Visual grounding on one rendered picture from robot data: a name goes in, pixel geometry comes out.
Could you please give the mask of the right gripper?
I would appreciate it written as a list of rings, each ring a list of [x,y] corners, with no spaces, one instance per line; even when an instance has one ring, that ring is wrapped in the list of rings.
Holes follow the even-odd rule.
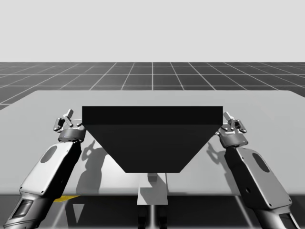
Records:
[[[218,136],[223,147],[241,147],[248,144],[248,140],[243,133],[246,133],[246,128],[239,119],[235,119],[228,112],[224,112],[224,118],[227,123],[224,123],[218,130]]]

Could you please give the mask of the black screen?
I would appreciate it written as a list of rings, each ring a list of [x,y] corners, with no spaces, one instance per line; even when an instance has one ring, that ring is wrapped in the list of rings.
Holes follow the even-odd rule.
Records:
[[[126,173],[179,173],[223,124],[221,106],[83,106],[82,123]]]

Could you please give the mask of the grey stand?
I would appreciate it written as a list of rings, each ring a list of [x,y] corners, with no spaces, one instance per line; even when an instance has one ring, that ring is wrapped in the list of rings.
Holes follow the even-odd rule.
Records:
[[[140,174],[137,205],[168,205],[166,173]]]

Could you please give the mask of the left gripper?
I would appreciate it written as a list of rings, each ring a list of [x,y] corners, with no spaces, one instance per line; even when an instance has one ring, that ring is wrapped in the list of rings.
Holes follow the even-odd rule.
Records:
[[[71,117],[74,111],[69,109],[66,114],[56,119],[53,131],[60,132],[58,137],[59,142],[83,142],[85,139],[85,128],[82,126],[82,122],[71,122]],[[67,124],[69,128],[63,129],[64,124]]]

